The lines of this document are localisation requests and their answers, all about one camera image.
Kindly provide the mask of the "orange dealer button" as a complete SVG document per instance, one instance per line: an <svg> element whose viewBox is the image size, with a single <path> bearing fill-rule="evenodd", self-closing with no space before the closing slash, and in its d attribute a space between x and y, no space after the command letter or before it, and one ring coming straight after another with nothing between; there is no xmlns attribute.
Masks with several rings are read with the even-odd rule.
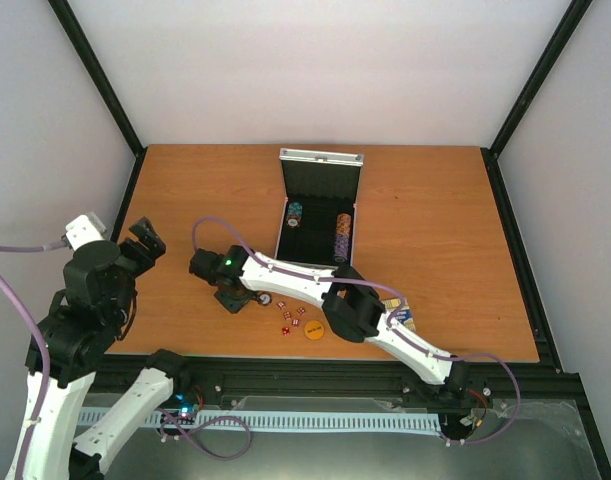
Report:
<svg viewBox="0 0 611 480"><path fill-rule="evenodd" d="M319 340L325 334L324 325L317 320L309 321L304 326L304 335L309 340Z"/></svg>

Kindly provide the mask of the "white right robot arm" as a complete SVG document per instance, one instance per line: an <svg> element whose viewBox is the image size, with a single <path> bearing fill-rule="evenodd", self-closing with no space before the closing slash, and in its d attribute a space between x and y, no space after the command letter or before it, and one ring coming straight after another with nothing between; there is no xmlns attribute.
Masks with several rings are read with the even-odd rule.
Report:
<svg viewBox="0 0 611 480"><path fill-rule="evenodd" d="M197 249L189 273L214 287L214 297L232 314L269 294L300 300L320 308L336 336L374 344L404 363L441 400L465 393L465 362L408 330L386 309L377 288L348 264L307 268L233 245L225 254Z"/></svg>

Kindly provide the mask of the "blue playing card box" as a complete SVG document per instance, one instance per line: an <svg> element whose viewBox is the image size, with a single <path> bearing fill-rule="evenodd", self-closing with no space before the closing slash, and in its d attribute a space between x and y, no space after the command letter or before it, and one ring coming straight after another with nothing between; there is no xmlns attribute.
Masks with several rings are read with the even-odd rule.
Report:
<svg viewBox="0 0 611 480"><path fill-rule="evenodd" d="M400 298L389 298L383 301L387 313L396 312L395 319L411 332L416 332L412 311L407 302Z"/></svg>

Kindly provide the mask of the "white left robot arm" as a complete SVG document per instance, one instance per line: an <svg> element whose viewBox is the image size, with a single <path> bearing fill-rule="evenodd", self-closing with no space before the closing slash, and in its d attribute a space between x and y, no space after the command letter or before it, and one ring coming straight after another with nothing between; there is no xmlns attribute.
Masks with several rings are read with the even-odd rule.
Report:
<svg viewBox="0 0 611 480"><path fill-rule="evenodd" d="M160 405L192 393L187 360L160 349L98 422L75 432L104 354L133 324L137 278L166 251L147 218L129 230L131 237L112 242L92 213L66 227L63 243L73 257L63 269L64 289L54 294L47 316L31 325L26 418L10 479L101 479Z"/></svg>

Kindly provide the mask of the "black poker chip stack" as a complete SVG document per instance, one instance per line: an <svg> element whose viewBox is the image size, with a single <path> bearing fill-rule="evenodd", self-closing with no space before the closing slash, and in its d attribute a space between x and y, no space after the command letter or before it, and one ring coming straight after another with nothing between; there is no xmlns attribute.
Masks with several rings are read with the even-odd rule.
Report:
<svg viewBox="0 0 611 480"><path fill-rule="evenodd" d="M272 303L272 295L269 293L260 293L256 299L257 303L261 306L267 306Z"/></svg>

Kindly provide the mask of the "red poker chip stack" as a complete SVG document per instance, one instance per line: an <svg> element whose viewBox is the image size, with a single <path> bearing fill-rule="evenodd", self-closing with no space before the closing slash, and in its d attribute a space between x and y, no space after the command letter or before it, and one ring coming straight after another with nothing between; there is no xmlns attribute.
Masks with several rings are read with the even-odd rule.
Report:
<svg viewBox="0 0 611 480"><path fill-rule="evenodd" d="M341 213L336 219L336 234L344 237L350 237L352 231L352 216L347 213Z"/></svg>

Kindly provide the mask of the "purple poker chip stack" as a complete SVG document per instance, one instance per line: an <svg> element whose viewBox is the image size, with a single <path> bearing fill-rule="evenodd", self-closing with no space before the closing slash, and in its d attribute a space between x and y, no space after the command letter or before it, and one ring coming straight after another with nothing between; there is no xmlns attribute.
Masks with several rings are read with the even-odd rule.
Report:
<svg viewBox="0 0 611 480"><path fill-rule="evenodd" d="M351 238L348 235L336 234L333 248L333 260L337 263L350 259Z"/></svg>

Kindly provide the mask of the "blue poker chip stack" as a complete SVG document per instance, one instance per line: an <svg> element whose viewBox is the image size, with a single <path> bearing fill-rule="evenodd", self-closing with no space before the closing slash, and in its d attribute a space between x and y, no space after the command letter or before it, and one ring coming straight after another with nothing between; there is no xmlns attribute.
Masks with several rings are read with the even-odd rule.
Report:
<svg viewBox="0 0 611 480"><path fill-rule="evenodd" d="M291 212L286 216L286 225L289 228L298 228L302 222L302 213L301 212Z"/></svg>
<svg viewBox="0 0 611 480"><path fill-rule="evenodd" d="M289 214L300 214L303 211L303 206L299 202L291 202L288 205L287 211Z"/></svg>

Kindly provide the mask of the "aluminium poker case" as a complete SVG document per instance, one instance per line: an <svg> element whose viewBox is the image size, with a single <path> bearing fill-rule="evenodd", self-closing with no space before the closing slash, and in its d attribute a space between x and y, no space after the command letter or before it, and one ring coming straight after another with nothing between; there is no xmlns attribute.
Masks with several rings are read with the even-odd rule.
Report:
<svg viewBox="0 0 611 480"><path fill-rule="evenodd" d="M352 262L358 192L364 156L359 153L314 151L283 147L279 161L285 200L275 257L303 265L336 267ZM298 228L286 225L288 205L303 206ZM333 260L336 219L352 216L350 259Z"/></svg>

